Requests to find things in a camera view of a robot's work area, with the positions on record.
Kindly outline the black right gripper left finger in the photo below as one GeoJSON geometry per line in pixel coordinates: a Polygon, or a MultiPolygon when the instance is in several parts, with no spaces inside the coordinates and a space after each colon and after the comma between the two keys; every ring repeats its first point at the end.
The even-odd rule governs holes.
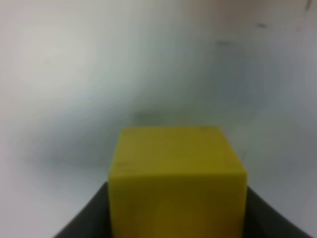
{"type": "Polygon", "coordinates": [[[57,234],[56,238],[110,238],[111,221],[108,183],[105,182],[89,203],[57,234]]]}

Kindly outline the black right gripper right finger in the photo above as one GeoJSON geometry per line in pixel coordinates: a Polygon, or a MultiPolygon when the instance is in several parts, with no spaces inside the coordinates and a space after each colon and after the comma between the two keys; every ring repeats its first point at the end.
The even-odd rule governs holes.
{"type": "Polygon", "coordinates": [[[267,204],[250,187],[247,191],[244,238],[310,238],[306,232],[267,204]]]}

